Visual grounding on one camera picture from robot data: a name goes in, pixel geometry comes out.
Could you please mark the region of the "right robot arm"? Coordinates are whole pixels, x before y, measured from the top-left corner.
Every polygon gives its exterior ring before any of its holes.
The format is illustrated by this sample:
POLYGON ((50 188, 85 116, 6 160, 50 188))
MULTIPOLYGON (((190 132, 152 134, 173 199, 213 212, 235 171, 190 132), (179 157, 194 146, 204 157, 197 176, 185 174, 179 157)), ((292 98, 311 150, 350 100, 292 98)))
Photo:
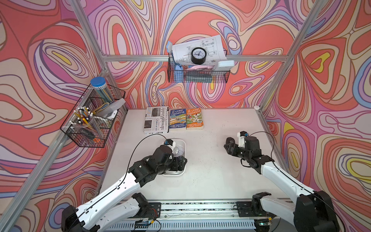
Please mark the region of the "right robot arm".
POLYGON ((291 200, 288 203, 268 192, 257 193, 251 201, 254 215, 274 214, 292 224, 298 232, 340 231, 331 197, 322 190, 316 191, 302 184, 279 167, 273 158, 264 155, 257 137, 243 131, 238 142, 228 137, 224 149, 227 154, 247 161, 249 168, 273 182, 291 200))

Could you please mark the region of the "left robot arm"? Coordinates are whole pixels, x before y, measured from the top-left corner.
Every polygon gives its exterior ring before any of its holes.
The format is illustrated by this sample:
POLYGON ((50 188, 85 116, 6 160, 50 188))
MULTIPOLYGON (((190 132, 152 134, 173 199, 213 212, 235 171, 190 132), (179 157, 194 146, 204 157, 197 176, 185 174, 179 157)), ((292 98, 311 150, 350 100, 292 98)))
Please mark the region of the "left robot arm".
POLYGON ((63 232, 104 232, 112 225, 152 211, 139 192, 145 184, 166 172, 182 172, 187 159, 182 146, 161 145, 151 156, 136 161, 116 183, 92 200, 62 212, 63 232))

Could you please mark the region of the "white mouse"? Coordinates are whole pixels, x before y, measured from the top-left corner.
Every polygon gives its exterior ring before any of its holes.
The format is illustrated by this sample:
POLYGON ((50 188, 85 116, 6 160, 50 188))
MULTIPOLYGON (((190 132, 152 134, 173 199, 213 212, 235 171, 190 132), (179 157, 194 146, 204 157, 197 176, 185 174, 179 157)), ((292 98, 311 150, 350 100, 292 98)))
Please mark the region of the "white mouse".
POLYGON ((182 146, 175 147, 173 149, 173 155, 174 155, 174 157, 183 156, 184 153, 185 153, 185 149, 182 146))

